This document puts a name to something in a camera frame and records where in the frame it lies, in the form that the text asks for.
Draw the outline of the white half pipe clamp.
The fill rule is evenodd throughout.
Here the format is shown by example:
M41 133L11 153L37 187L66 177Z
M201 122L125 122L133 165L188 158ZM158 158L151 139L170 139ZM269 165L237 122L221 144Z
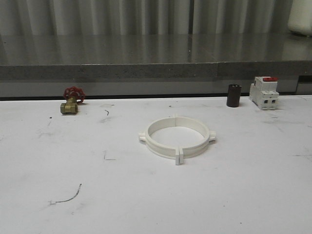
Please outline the white half pipe clamp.
M147 148L158 156L174 159L176 165L184 163L183 153L179 146L169 146L161 144L151 138L151 135L161 129L176 127L176 116L161 118L150 123L146 129L138 134L139 141L146 144Z
M193 143L178 146L175 151L175 164L184 163L185 158L195 157L208 148L209 142L216 139L216 132L210 130L203 122L189 117L175 117L175 127L185 127L192 129L203 136L203 139Z

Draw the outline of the grey stone counter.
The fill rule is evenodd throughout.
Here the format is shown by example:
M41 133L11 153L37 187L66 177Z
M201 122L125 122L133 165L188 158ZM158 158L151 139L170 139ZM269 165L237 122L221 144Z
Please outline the grey stone counter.
M312 40L289 33L2 36L1 99L221 96L256 76L283 94L312 92Z

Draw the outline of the dark brown cylindrical capacitor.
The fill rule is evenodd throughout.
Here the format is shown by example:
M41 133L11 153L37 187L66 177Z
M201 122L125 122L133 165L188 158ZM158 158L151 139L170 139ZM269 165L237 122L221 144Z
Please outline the dark brown cylindrical capacitor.
M228 95L226 105L228 107L238 107L240 96L241 96L242 86L238 84L230 84L228 86Z

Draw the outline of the brass valve red handwheel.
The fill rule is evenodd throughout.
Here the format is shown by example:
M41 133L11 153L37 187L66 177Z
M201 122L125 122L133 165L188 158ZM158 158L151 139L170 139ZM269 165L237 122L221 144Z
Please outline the brass valve red handwheel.
M84 102L86 95L81 88L72 86L64 90L63 97L66 99L66 102L60 105L60 112L66 115L77 114L78 105Z

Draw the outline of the white container on counter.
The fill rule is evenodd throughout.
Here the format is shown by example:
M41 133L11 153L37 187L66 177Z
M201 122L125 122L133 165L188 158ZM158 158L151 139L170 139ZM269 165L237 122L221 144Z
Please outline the white container on counter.
M293 0L288 29L296 34L312 36L312 0Z

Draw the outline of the white circuit breaker red switch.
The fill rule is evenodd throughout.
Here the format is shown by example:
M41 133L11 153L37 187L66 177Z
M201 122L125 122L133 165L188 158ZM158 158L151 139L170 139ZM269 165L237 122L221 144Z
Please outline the white circuit breaker red switch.
M275 110L279 97L277 84L276 77L255 77L250 86L250 101L261 110Z

